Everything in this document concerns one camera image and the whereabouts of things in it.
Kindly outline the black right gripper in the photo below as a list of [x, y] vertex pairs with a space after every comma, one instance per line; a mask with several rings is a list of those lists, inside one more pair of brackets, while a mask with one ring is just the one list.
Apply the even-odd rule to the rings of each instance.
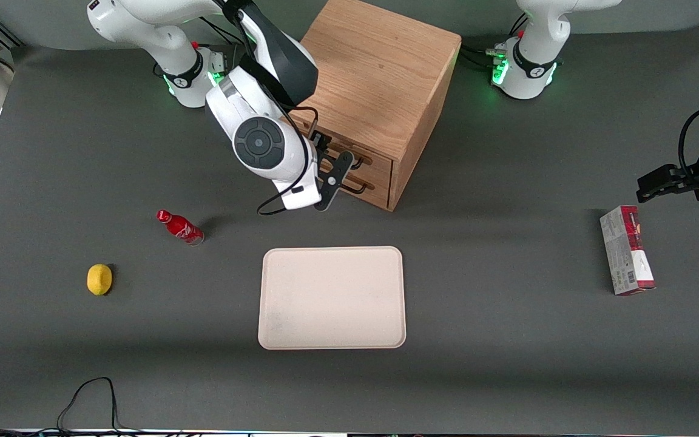
[[325, 133], [319, 132], [319, 130], [314, 130], [309, 139], [316, 150], [316, 160], [324, 160], [324, 158], [328, 157], [328, 147], [333, 140], [331, 136], [325, 135]]

